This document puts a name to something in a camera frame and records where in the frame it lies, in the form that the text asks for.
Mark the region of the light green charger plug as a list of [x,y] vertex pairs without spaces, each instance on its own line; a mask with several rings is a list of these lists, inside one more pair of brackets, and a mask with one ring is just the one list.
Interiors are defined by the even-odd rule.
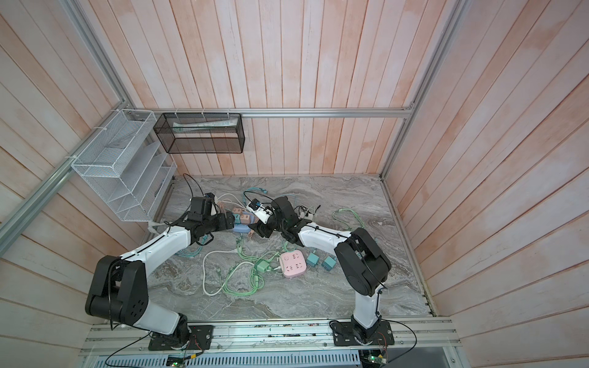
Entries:
[[266,273],[272,270],[271,263],[265,259],[260,259],[255,264],[255,270],[258,273]]

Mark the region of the pink power strip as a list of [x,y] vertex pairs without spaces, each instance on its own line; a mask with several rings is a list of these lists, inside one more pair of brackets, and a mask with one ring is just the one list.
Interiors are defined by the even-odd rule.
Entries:
[[286,278],[295,278],[307,271],[305,256],[299,250],[280,254],[279,263]]

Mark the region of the teal charger plug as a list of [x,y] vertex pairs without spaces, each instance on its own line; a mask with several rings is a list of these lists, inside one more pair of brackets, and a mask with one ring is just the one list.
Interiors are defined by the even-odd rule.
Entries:
[[310,267],[316,267],[320,263],[320,259],[315,253],[312,252],[307,256],[306,263]]
[[331,271],[335,266],[337,265],[337,261],[336,259],[334,259],[331,256],[327,256],[321,263],[321,266],[326,270],[326,271]]

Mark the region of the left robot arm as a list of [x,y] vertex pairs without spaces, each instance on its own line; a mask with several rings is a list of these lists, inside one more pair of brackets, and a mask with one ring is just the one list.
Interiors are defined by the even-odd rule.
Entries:
[[149,299],[147,278],[162,263],[192,244],[206,246],[213,233],[231,230],[232,212],[217,208],[215,196],[193,197],[187,210],[160,235],[120,256],[98,263],[87,295],[88,315],[172,338],[179,349],[190,338],[187,317]]

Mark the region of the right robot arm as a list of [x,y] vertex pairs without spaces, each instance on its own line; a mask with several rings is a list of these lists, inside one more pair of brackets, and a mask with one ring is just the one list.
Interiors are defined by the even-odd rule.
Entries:
[[259,236],[278,232],[291,244],[335,256],[355,292],[351,317],[355,332],[369,337],[376,331],[381,323],[380,294],[392,264],[368,230],[344,232],[318,225],[297,213],[286,196],[269,202],[250,199],[246,208],[258,219],[249,228]]

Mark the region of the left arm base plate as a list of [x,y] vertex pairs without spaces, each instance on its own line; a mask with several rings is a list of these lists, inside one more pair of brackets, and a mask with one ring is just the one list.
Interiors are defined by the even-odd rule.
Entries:
[[154,333],[148,346],[149,351],[183,351],[210,349],[214,326],[187,325],[179,328],[179,332],[164,335]]

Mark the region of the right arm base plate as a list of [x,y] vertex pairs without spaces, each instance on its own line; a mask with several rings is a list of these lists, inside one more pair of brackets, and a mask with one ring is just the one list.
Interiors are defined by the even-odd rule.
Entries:
[[388,347],[394,345],[391,325],[387,321],[378,320],[371,328],[364,328],[356,320],[350,322],[331,320],[329,327],[336,347],[360,345],[383,345]]

